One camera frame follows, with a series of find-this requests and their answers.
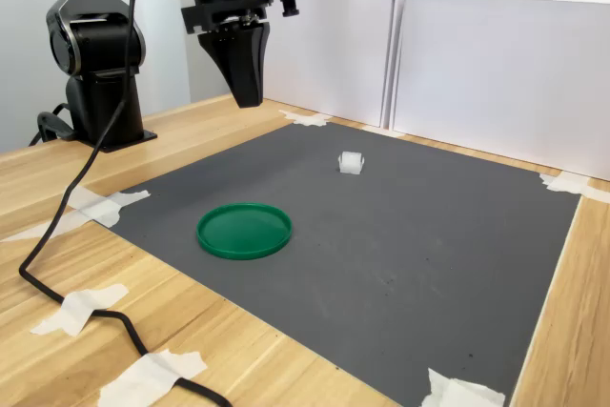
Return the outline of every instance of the white cube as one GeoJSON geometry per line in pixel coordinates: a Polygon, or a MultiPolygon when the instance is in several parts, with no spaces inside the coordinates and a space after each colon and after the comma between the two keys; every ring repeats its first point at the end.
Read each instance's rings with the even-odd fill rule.
{"type": "Polygon", "coordinates": [[[360,175],[364,158],[362,153],[343,152],[339,157],[339,170],[341,173],[352,173],[360,175]]]}

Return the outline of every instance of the black cable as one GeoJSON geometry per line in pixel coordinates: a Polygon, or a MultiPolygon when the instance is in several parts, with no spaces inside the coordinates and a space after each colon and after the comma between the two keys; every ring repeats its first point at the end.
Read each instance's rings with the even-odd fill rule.
{"type": "MultiPolygon", "coordinates": [[[[59,220],[61,219],[63,212],[66,210],[66,206],[68,205],[68,200],[70,199],[70,195],[71,195],[72,191],[74,190],[74,188],[76,188],[76,185],[78,185],[78,183],[80,183],[80,181],[83,179],[85,174],[91,168],[93,161],[95,160],[95,157],[99,154],[100,147],[102,146],[102,143],[104,142],[104,139],[106,138],[106,135],[108,134],[108,132],[112,128],[112,126],[114,126],[116,119],[119,117],[119,115],[123,111],[123,108],[125,107],[125,103],[130,94],[130,84],[131,84],[131,66],[130,66],[129,52],[130,52],[130,40],[132,39],[131,32],[133,31],[133,12],[134,12],[134,10],[135,10],[135,0],[130,0],[128,28],[127,28],[129,33],[128,33],[126,43],[125,43],[125,75],[123,76],[123,96],[121,97],[121,101],[119,102],[116,109],[114,110],[111,120],[109,121],[108,125],[106,126],[106,128],[104,129],[102,134],[100,135],[99,140],[97,140],[97,143],[93,147],[91,156],[89,156],[89,159],[87,160],[87,162],[85,163],[85,165],[83,166],[81,171],[78,173],[78,175],[75,177],[75,179],[71,182],[71,184],[68,185],[68,188],[64,192],[61,202],[59,203],[59,208],[57,209],[57,212],[55,212],[55,215],[51,220],[51,224],[49,225],[49,227],[47,228],[45,233],[42,235],[42,237],[40,237],[40,240],[38,240],[38,243],[36,243],[36,246],[32,249],[30,254],[28,254],[28,257],[26,257],[26,259],[24,259],[24,261],[19,266],[19,274],[25,280],[27,280],[31,285],[33,285],[39,291],[41,291],[42,293],[44,293],[49,298],[51,298],[52,300],[54,300],[55,302],[57,302],[59,304],[61,304],[64,301],[64,297],[62,295],[60,295],[59,293],[57,293],[56,291],[49,288],[42,281],[38,280],[35,276],[30,274],[27,269],[30,266],[30,264],[33,262],[33,260],[40,254],[40,252],[43,249],[43,247],[45,246],[45,244],[49,241],[49,238],[51,237],[51,234],[57,227],[57,224],[59,223],[59,220]]],[[[138,353],[143,356],[149,352],[147,350],[146,346],[144,345],[144,342],[142,342],[142,339],[137,334],[137,331],[133,327],[133,323],[130,321],[130,319],[125,314],[122,314],[120,312],[115,312],[112,310],[94,310],[91,315],[107,317],[107,318],[115,318],[115,319],[121,320],[123,325],[125,325],[125,329],[127,329],[127,332],[130,335],[130,339],[132,340],[133,345],[135,345],[135,348],[137,349],[138,353]]],[[[220,407],[232,407],[231,402],[229,402],[229,400],[224,398],[222,395],[220,395],[219,393],[216,393],[215,391],[212,391],[209,388],[206,388],[205,386],[199,385],[198,383],[195,383],[194,381],[187,380],[186,378],[179,378],[178,381],[175,383],[175,385],[181,386],[193,393],[206,397],[207,399],[211,400],[212,402],[215,402],[220,407]]]]}
{"type": "MultiPolygon", "coordinates": [[[[62,110],[70,110],[70,108],[68,107],[68,104],[59,104],[57,107],[55,107],[55,109],[53,110],[53,114],[57,115],[59,114],[62,110]]],[[[29,147],[33,147],[35,144],[37,144],[40,141],[40,138],[42,137],[42,135],[40,134],[40,132],[37,132],[36,135],[34,136],[34,138],[31,140],[30,144],[28,145],[29,147]]]]}

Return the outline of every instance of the gray work surface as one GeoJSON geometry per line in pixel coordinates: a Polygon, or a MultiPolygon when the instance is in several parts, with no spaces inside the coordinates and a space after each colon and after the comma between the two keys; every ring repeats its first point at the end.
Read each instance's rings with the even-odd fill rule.
{"type": "Polygon", "coordinates": [[[384,395],[417,407],[428,368],[510,396],[579,196],[537,173],[338,125],[290,125],[154,178],[112,231],[384,395]],[[338,172],[361,152],[361,175],[338,172]],[[254,261],[195,226],[263,202],[294,224],[254,261]]]}

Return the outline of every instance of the tape strip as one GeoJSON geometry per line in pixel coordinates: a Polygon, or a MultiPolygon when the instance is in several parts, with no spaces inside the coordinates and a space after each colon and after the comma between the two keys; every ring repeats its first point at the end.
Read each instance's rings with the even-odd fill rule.
{"type": "Polygon", "coordinates": [[[83,290],[69,293],[61,308],[51,317],[43,319],[33,328],[32,334],[44,335],[63,329],[69,336],[78,336],[95,309],[108,309],[118,302],[128,289],[121,284],[103,290],[83,290]]]}
{"type": "Polygon", "coordinates": [[[306,115],[286,112],[285,110],[280,111],[284,113],[286,119],[293,119],[295,121],[293,124],[302,124],[303,126],[326,126],[326,120],[332,118],[329,114],[322,113],[306,115]]]}
{"type": "Polygon", "coordinates": [[[140,357],[116,380],[100,390],[99,407],[146,407],[165,396],[181,378],[207,368],[198,352],[174,355],[169,350],[140,357]]]}
{"type": "Polygon", "coordinates": [[[582,194],[589,199],[610,204],[610,193],[589,186],[589,177],[577,173],[562,172],[558,176],[540,174],[542,184],[550,191],[582,194]]]}
{"type": "Polygon", "coordinates": [[[402,132],[388,131],[387,129],[376,128],[374,126],[364,126],[362,128],[362,130],[366,131],[366,132],[379,133],[381,135],[385,135],[386,137],[393,137],[393,138],[399,138],[402,135],[404,135],[404,133],[402,133],[402,132]]]}
{"type": "Polygon", "coordinates": [[[431,393],[420,407],[502,407],[505,396],[483,385],[447,378],[428,369],[431,393]]]}
{"type": "MultiPolygon", "coordinates": [[[[72,191],[68,200],[68,205],[74,210],[63,214],[51,238],[79,228],[92,219],[107,228],[111,228],[118,222],[121,208],[142,200],[149,195],[151,194],[148,191],[141,191],[139,193],[114,193],[109,197],[104,197],[87,188],[77,186],[72,191]]],[[[13,240],[41,237],[50,224],[50,221],[41,223],[38,226],[26,229],[19,234],[11,235],[0,241],[11,242],[13,240]]]]}

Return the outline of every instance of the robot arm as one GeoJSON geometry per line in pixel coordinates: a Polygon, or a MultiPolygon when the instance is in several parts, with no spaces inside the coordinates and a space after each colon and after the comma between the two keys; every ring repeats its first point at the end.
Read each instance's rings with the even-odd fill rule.
{"type": "MultiPolygon", "coordinates": [[[[239,107],[260,105],[269,36],[269,23],[263,20],[273,0],[194,1],[193,7],[182,9],[187,32],[198,34],[239,107]]],[[[295,0],[281,1],[284,16],[298,14],[295,0]]],[[[127,18],[128,6],[121,0],[58,0],[47,13],[53,57],[71,77],[66,94],[74,137],[85,143],[96,143],[121,98],[127,18]]],[[[143,130],[134,79],[144,62],[145,41],[135,23],[131,34],[132,90],[104,141],[105,151],[156,137],[143,130]]]]}

